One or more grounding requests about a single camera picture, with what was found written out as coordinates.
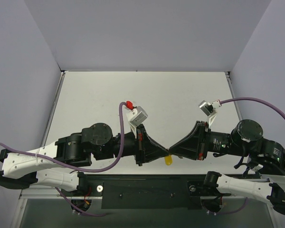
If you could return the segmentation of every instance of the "purple cable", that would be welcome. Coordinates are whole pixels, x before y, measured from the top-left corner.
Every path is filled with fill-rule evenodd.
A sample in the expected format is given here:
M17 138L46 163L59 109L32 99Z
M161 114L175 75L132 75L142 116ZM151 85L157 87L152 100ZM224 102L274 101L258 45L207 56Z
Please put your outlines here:
M13 152L13 153L19 153L19 154L24 154L24 155L28 155L28 156L37 156L39 158L43 158L43 159L47 159L51 162L54 162L58 165L61 165L61 166L64 166L66 168L70 168L70 169L73 169L73 170L77 170L77 171L81 171L81 172L104 172L104 171L107 171L111 168L113 168L120 160L120 158L122 157L122 154L123 154L123 151L124 151L124 119L123 119L123 105L127 105L126 102L121 102L119 104L119 122L120 122L120 148L119 148L119 153L117 155L117 158L115 159L115 161L105 167L105 168L102 168L102 169L97 169L97 170L92 170L92 169L84 169L84 168L79 168L79 167L76 167L76 166L72 166L72 165L68 165L68 164L65 164L63 162L60 162L60 161L57 161L51 157L48 157L48 156L45 156L43 154L35 154L35 153L29 153L29 152L24 152L24 151L17 151L15 149L12 149L10 147L8 147L7 145L3 144L0 142L0 146L3 146L5 149L9 150L10 152Z
M59 194L66 200L66 202L68 202L68 204L70 204L73 208L75 208L77 211L81 212L82 215L84 216L93 216L93 217L103 217L106 216L106 214L91 214L91 213L87 213L84 210L81 210L80 208L78 208L77 206L75 206L58 188L55 188Z
M234 102L234 101L255 101L255 102L259 102L261 104L264 104L270 108L272 108L273 110L275 110L277 113L279 113L281 115L281 117L285 120L285 113L283 113L280 109L278 109L277 107L275 107L273 104L268 103L267 101L263 101L261 99L258 98L253 98L253 97L239 97L239 98L233 98L233 99L229 99L229 100L225 100L225 101L220 101L220 104L225 104L225 103L229 103L229 102Z
M248 198L245 198L244 204L239 209L232 210L232 211L226 211L226 212L217 212L217 213L214 213L214 212L209 211L209 210L208 211L209 211L209 213L216 214L216 215L230 215L230 214L237 213L237 212L241 211L242 209L244 209L244 207L247 206L247 203L248 203Z

